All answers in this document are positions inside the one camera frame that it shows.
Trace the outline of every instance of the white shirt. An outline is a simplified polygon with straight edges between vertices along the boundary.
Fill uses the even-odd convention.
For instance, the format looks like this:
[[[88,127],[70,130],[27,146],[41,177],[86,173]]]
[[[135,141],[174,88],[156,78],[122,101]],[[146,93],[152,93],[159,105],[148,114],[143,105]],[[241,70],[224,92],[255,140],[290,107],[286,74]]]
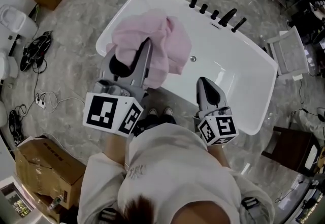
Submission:
[[[231,223],[241,222],[243,194],[235,179],[243,182],[244,178],[222,167],[193,132],[167,123],[146,130],[131,141],[128,158],[126,172],[103,153],[90,157],[82,183],[78,223],[97,223],[103,209],[117,203],[124,210],[140,195],[153,202],[154,221],[158,224],[170,224],[180,208],[196,201],[212,201],[225,211]],[[246,179],[244,183],[246,193],[260,192]],[[259,200],[265,199],[271,205],[270,215],[274,216],[272,202],[261,192]]]

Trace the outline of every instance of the floor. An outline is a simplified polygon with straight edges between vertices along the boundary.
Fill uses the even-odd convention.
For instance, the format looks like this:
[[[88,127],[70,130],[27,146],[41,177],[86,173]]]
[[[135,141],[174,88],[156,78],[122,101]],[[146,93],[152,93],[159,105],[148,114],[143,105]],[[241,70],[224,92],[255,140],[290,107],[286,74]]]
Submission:
[[[207,3],[209,10],[218,9],[221,15],[231,8],[238,13],[230,24],[235,25],[242,17],[247,22],[240,31],[255,41],[261,42],[274,37],[280,30],[286,30],[286,15],[280,15],[279,6],[270,0],[198,0]],[[36,92],[52,91],[58,98],[77,97],[84,99],[92,89],[99,74],[101,57],[96,53],[95,43],[126,0],[63,0],[53,12],[42,10],[38,17],[39,34],[52,30],[53,42],[45,58],[47,69],[39,75]],[[18,62],[22,57],[22,45],[16,47],[14,56]],[[8,111],[17,105],[33,101],[37,75],[31,70],[20,72],[16,80],[6,80],[1,93]],[[262,125],[255,136],[241,133],[232,143],[225,146],[231,167],[242,172],[257,183],[275,200],[291,187],[297,173],[268,158],[261,156],[272,135],[273,126],[288,127],[291,111],[301,107],[299,96],[300,81],[276,81],[270,106]],[[304,75],[301,94],[304,108],[315,113],[316,107],[325,107],[324,81],[318,77]],[[75,99],[60,103],[51,113],[49,99],[47,108],[33,105],[23,119],[23,132],[26,137],[39,136],[43,132],[54,135],[74,156],[88,159],[102,150],[105,133],[82,125],[83,104]],[[150,91],[143,104],[147,108],[156,106],[160,111],[165,106],[174,109],[176,121],[192,129],[192,116],[197,108],[174,95],[158,89]],[[308,119],[318,123],[316,118]],[[2,129],[8,142],[13,146],[8,127]]]

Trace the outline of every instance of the sneaker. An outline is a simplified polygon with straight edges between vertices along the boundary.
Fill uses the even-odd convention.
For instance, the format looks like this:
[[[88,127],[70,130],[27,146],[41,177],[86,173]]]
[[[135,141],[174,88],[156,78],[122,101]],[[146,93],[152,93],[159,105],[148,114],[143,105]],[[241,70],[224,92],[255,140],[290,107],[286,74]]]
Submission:
[[[167,108],[165,108],[163,114],[173,116],[174,113],[173,113],[173,110],[170,107],[167,107]]]
[[[157,112],[157,110],[155,108],[152,108],[152,109],[149,110],[148,115],[156,115],[157,116],[158,112]]]

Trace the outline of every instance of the white bathtub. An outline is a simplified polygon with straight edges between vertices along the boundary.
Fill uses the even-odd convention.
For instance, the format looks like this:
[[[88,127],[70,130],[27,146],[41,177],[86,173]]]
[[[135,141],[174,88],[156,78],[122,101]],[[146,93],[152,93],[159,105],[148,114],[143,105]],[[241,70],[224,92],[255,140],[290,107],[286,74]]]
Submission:
[[[128,0],[99,37],[96,50],[106,55],[111,33],[123,18],[153,8],[164,9],[183,23],[192,43],[190,55],[197,60],[189,60],[182,75],[169,74],[162,87],[196,104],[198,78],[213,80],[225,92],[237,127],[255,135],[269,106],[277,63],[242,33],[233,33],[230,25],[222,27],[219,18],[210,18],[211,13],[201,14],[204,3],[197,4],[200,7],[192,9],[185,0]]]

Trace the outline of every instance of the pink towel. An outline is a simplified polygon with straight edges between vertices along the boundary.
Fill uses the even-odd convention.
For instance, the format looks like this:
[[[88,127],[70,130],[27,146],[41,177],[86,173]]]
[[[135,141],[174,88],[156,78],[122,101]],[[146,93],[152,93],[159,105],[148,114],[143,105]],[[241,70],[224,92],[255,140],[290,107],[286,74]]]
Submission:
[[[153,52],[144,86],[158,88],[168,73],[182,74],[192,48],[184,26],[176,17],[167,16],[161,9],[130,16],[116,26],[106,51],[116,45],[116,58],[130,66],[141,43],[148,37],[153,43]]]

